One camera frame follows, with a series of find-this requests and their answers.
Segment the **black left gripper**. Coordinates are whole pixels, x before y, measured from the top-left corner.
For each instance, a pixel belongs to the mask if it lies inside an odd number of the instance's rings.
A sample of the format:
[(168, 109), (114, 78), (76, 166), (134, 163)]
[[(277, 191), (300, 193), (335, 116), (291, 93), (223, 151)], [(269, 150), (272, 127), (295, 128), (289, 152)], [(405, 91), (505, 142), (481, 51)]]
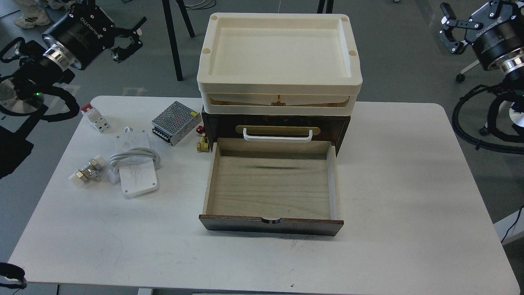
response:
[(75, 58), (72, 67), (84, 70), (103, 52), (114, 45), (114, 37), (129, 37), (126, 48), (111, 48), (112, 59), (122, 62), (141, 49), (140, 27), (147, 21), (142, 17), (131, 29), (115, 27), (113, 20), (97, 5), (72, 5), (68, 14), (43, 33), (43, 40), (66, 48)]

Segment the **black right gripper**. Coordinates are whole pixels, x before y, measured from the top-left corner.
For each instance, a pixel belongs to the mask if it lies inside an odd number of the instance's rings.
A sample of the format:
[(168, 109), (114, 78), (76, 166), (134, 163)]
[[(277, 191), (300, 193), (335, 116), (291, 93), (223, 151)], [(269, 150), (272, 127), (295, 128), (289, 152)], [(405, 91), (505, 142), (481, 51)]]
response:
[[(514, 71), (523, 66), (523, 16), (517, 4), (488, 1), (470, 15), (469, 21), (458, 20), (447, 2), (442, 2), (440, 9), (444, 19), (438, 36), (449, 53), (462, 54), (467, 45), (472, 45), (486, 71)], [(462, 41), (453, 36), (454, 28), (466, 30)]]

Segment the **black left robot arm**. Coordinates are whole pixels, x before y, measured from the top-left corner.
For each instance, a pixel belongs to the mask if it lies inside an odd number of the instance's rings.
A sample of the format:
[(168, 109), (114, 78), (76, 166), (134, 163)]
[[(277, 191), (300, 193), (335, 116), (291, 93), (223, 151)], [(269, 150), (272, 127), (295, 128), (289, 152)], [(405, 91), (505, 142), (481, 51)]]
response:
[(139, 28), (146, 20), (142, 17), (131, 29), (116, 27), (95, 1), (84, 0), (74, 3), (67, 15), (44, 32), (46, 48), (18, 37), (1, 50), (4, 55), (14, 49), (13, 56), (2, 57), (1, 62), (19, 60), (19, 69), (1, 78), (1, 112), (27, 117), (16, 132), (1, 128), (2, 177), (30, 155), (34, 145), (27, 137), (40, 120), (53, 123), (79, 113), (75, 97), (55, 84), (69, 84), (75, 77), (72, 68), (86, 69), (106, 49), (116, 62), (129, 58), (143, 45)]

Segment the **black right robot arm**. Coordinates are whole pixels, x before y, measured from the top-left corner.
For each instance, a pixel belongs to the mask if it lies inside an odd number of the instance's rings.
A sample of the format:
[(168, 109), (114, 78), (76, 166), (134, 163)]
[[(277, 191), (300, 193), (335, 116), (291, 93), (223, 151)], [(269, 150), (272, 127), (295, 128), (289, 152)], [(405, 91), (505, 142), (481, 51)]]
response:
[[(438, 36), (451, 54), (462, 54), (471, 45), (477, 63), (485, 71), (500, 69), (504, 79), (494, 86), (478, 85), (459, 99), (451, 125), (457, 136), (475, 146), (494, 152), (523, 153), (524, 23), (523, 2), (490, 0), (473, 12), (468, 20), (458, 20), (447, 2)], [(472, 97), (490, 92), (495, 95), (487, 112), (481, 135), (491, 134), (506, 142), (494, 144), (475, 138), (462, 129), (459, 114)]]

